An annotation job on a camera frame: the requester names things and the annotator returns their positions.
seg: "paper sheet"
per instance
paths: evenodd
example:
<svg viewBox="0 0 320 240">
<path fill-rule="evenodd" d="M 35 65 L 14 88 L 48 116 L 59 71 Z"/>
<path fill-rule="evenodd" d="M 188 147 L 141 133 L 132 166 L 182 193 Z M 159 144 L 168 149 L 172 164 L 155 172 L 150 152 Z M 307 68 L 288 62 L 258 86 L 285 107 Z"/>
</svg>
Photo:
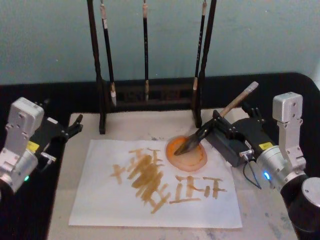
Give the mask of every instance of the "paper sheet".
<svg viewBox="0 0 320 240">
<path fill-rule="evenodd" d="M 241 228 L 230 165 L 208 142 L 203 140 L 201 143 L 207 153 L 207 164 L 196 172 L 184 172 L 167 161 L 166 141 L 91 140 L 69 225 Z M 136 197 L 139 189 L 132 187 L 132 183 L 140 174 L 128 179 L 133 169 L 130 166 L 137 159 L 136 153 L 129 151 L 143 149 L 142 153 L 152 156 L 154 160 L 154 152 L 148 148 L 160 150 L 156 154 L 157 159 L 162 161 L 157 161 L 157 164 L 161 165 L 158 169 L 163 172 L 163 177 L 158 190 L 167 186 L 161 193 L 162 197 L 159 191 L 152 194 L 153 204 L 151 201 L 144 203 L 140 196 Z M 119 176 L 115 176 L 115 169 L 121 172 Z M 188 176 L 194 178 L 193 186 L 202 191 L 194 190 L 192 196 L 186 196 Z M 182 184 L 178 198 L 197 200 L 172 203 L 177 199 L 178 184 Z M 170 197 L 163 206 L 152 214 L 155 204 L 169 193 Z"/>
</svg>

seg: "yellow label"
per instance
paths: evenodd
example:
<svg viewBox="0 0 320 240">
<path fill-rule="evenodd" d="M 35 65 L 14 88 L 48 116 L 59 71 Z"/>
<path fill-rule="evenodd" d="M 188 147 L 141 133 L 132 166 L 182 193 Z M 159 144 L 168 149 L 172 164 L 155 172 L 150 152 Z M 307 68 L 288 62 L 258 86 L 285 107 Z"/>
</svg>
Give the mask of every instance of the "yellow label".
<svg viewBox="0 0 320 240">
<path fill-rule="evenodd" d="M 271 142 L 266 142 L 266 143 L 262 143 L 262 144 L 259 144 L 259 147 L 262 149 L 262 150 L 266 150 L 268 148 L 271 148 L 273 145 Z"/>
<path fill-rule="evenodd" d="M 39 148 L 39 145 L 36 144 L 33 141 L 28 141 L 28 144 L 26 146 L 26 149 L 30 150 L 31 152 L 35 153 L 37 149 Z"/>
</svg>

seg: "orange ink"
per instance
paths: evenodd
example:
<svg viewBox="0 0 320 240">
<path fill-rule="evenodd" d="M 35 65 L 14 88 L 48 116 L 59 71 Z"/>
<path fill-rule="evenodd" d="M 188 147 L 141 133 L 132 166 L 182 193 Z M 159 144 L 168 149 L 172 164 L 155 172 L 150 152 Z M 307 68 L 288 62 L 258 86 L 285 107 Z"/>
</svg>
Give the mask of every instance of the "orange ink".
<svg viewBox="0 0 320 240">
<path fill-rule="evenodd" d="M 207 198 L 207 197 L 209 197 L 209 194 L 210 194 L 210 187 L 206 186 L 205 191 L 204 191 L 204 196 Z"/>
<path fill-rule="evenodd" d="M 140 163 L 142 158 L 146 156 L 145 154 L 142 154 L 142 150 L 143 148 L 138 148 L 136 150 L 129 151 L 130 154 L 135 153 L 135 158 L 137 159 L 137 161 L 135 161 L 134 157 L 130 159 L 130 166 L 126 170 L 128 173 L 131 172 Z"/>
<path fill-rule="evenodd" d="M 213 193 L 212 197 L 217 199 L 218 198 L 218 192 L 226 192 L 227 190 L 219 188 L 219 181 L 222 182 L 220 178 L 214 178 L 214 177 L 203 177 L 204 180 L 213 180 Z"/>
<path fill-rule="evenodd" d="M 186 193 L 185 196 L 187 198 L 185 199 L 181 199 L 181 190 L 182 190 L 182 183 L 178 183 L 176 186 L 176 190 L 175 190 L 175 199 L 174 201 L 170 201 L 170 204 L 178 204 L 178 203 L 184 203 L 184 202 L 191 202 L 191 201 L 200 201 L 200 198 L 192 198 L 193 192 L 194 190 L 199 191 L 199 192 L 204 192 L 204 189 L 198 189 L 194 186 L 194 179 L 198 179 L 196 177 L 193 176 L 187 176 L 187 177 L 183 177 L 183 176 L 175 176 L 175 178 L 181 182 L 182 180 L 186 180 L 187 186 L 186 186 Z"/>
<path fill-rule="evenodd" d="M 138 175 L 136 180 L 131 185 L 133 188 L 137 189 L 135 196 L 140 197 L 144 202 L 144 205 L 150 203 L 150 205 L 153 207 L 151 214 L 154 214 L 165 203 L 167 203 L 167 200 L 171 196 L 171 193 L 169 192 L 165 196 L 163 194 L 164 190 L 168 186 L 167 183 L 164 184 L 159 190 L 161 179 L 164 175 L 162 171 L 158 171 L 159 165 L 156 164 L 158 161 L 162 161 L 158 159 L 157 156 L 157 151 L 159 150 L 153 150 L 149 148 L 148 150 L 153 151 L 153 159 L 150 155 L 141 155 L 140 152 L 139 154 L 141 159 L 139 162 L 135 163 L 134 159 L 130 160 L 131 165 L 135 164 L 135 167 L 130 173 L 128 179 L 133 179 Z M 152 198 L 155 192 L 157 192 L 157 194 L 160 196 L 159 202 L 155 202 L 155 200 Z"/>
<path fill-rule="evenodd" d="M 121 174 L 126 170 L 125 167 L 120 167 L 118 164 L 113 165 L 114 173 L 111 174 L 111 177 L 116 177 L 118 184 L 122 184 Z"/>
<path fill-rule="evenodd" d="M 178 169 L 186 172 L 194 172 L 207 163 L 205 149 L 200 144 L 190 152 L 176 156 L 175 151 L 187 140 L 185 136 L 178 136 L 168 142 L 165 154 L 168 161 Z"/>
</svg>

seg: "white table surface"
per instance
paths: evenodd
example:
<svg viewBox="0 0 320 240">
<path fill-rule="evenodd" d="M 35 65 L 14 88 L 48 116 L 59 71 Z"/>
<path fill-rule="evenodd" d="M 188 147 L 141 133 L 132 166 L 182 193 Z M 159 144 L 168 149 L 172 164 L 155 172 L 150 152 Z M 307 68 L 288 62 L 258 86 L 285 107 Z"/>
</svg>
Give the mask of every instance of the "white table surface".
<svg viewBox="0 0 320 240">
<path fill-rule="evenodd" d="M 201 112 L 203 122 L 213 110 Z M 73 123 L 79 113 L 73 113 Z M 226 119 L 231 123 L 246 117 L 241 109 L 233 109 Z M 99 114 L 83 113 L 83 130 L 66 146 L 55 194 L 49 227 L 49 240 L 296 240 L 281 195 L 269 188 L 255 164 L 259 190 L 243 176 L 242 167 L 232 168 L 243 228 L 212 229 L 182 227 L 102 227 L 69 226 L 78 184 L 91 139 L 168 140 L 196 131 L 191 111 L 121 112 L 106 118 L 106 134 L 99 134 Z M 249 167 L 246 173 L 250 176 Z"/>
</svg>

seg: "teal wall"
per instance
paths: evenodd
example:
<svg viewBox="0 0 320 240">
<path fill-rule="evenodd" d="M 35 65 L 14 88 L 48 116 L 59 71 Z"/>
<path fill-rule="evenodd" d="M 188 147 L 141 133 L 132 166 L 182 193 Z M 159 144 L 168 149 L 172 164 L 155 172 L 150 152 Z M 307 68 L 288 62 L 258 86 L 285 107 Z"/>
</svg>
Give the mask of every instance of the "teal wall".
<svg viewBox="0 0 320 240">
<path fill-rule="evenodd" d="M 144 78 L 142 3 L 105 0 L 116 80 Z M 202 0 L 147 3 L 149 78 L 192 77 Z M 99 7 L 94 0 L 108 80 Z M 1 84 L 95 80 L 85 0 L 0 0 L 0 16 Z M 218 0 L 207 76 L 294 71 L 318 78 L 319 60 L 319 0 Z"/>
</svg>

